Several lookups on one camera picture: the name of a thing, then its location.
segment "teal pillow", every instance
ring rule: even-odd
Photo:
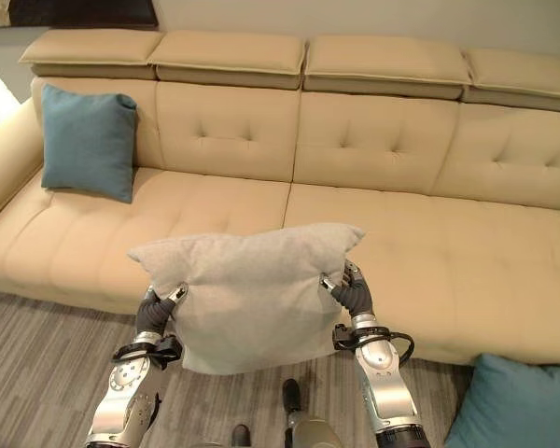
[[[560,367],[481,355],[447,448],[560,448]]]
[[[137,103],[122,93],[79,95],[45,85],[42,187],[83,189],[130,203]]]

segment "sofa armrest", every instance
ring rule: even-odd
[[[42,166],[43,148],[34,105],[27,100],[0,123],[0,210]]]

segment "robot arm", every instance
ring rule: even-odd
[[[153,287],[139,306],[133,342],[121,347],[108,390],[97,407],[86,448],[137,448],[156,418],[161,403],[162,371],[180,359],[182,347],[174,335],[163,337],[166,322],[177,303],[187,294],[182,284],[165,300]]]
[[[413,353],[413,339],[380,327],[361,270],[347,261],[343,285],[325,275],[320,283],[351,316],[352,328],[336,326],[334,346],[355,353],[357,375],[371,426],[379,448],[429,448],[411,393],[399,373],[399,365]],[[399,357],[392,339],[403,338],[409,349]]]

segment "black cable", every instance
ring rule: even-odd
[[[365,341],[359,341],[358,343],[353,343],[350,345],[345,345],[344,343],[337,342],[337,344],[342,348],[342,350],[349,350],[354,351],[358,348],[361,348],[368,343],[375,343],[378,341],[392,341],[393,339],[404,339],[408,341],[409,347],[405,350],[405,352],[399,357],[399,367],[403,366],[411,357],[414,352],[414,340],[413,338],[406,334],[406,333],[388,333],[382,336],[374,336],[372,338],[366,339]]]
[[[399,366],[402,366],[405,362],[409,360],[414,352],[414,340],[411,336],[406,333],[390,333],[390,339],[404,339],[409,342],[409,348],[399,357]]]

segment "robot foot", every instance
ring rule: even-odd
[[[251,446],[251,431],[245,425],[237,425],[232,430],[231,447]]]
[[[302,410],[301,390],[299,389],[299,383],[293,378],[284,381],[282,385],[282,402],[284,403],[284,410],[287,414]]]

